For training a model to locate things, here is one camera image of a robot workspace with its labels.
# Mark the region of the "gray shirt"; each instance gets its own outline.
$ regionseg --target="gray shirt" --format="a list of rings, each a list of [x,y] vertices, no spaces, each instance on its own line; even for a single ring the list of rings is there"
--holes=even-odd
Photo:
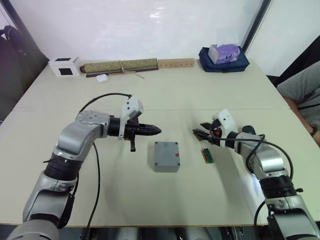
[[[296,102],[309,124],[320,128],[320,61],[282,82],[277,89]]]

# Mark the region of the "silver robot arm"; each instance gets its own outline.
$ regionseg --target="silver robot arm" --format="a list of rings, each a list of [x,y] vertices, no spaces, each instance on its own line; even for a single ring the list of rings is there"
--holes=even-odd
[[[97,138],[107,136],[127,139],[131,151],[135,135],[156,135],[161,130],[140,124],[141,102],[132,96],[122,108],[120,118],[97,111],[83,111],[61,132],[47,166],[41,172],[23,210],[23,223],[8,240],[58,240],[58,229],[69,221],[75,196],[72,193],[77,175]]]
[[[273,239],[320,239],[320,231],[315,221],[302,197],[297,194],[301,189],[294,189],[284,161],[275,149],[261,143],[255,153],[251,154],[262,137],[255,135],[255,132],[237,133],[236,124],[227,109],[214,116],[212,123],[201,125],[209,130],[209,133],[194,129],[193,133],[198,138],[208,140],[214,145],[232,148],[244,159],[250,157],[246,167],[259,180],[265,203],[271,212],[267,221]]]

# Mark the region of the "wooden peg board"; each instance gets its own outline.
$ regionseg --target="wooden peg board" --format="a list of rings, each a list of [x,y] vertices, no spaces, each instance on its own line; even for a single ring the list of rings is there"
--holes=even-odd
[[[192,68],[194,65],[194,58],[158,59],[158,67],[160,69]]]

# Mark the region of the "navy blue bag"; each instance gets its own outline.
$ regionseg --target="navy blue bag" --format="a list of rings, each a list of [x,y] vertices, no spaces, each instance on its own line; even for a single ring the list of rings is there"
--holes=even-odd
[[[250,64],[248,59],[245,56],[244,51],[241,47],[240,54],[237,57],[236,61],[214,64],[210,57],[208,56],[208,47],[203,47],[199,52],[200,63],[203,67],[203,70],[209,73],[234,73],[234,72],[243,72],[246,67]]]

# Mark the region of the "small white box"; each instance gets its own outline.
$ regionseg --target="small white box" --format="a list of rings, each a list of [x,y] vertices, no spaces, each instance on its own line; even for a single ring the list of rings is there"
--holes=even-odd
[[[49,61],[49,66],[57,77],[80,76],[79,57],[58,57]]]

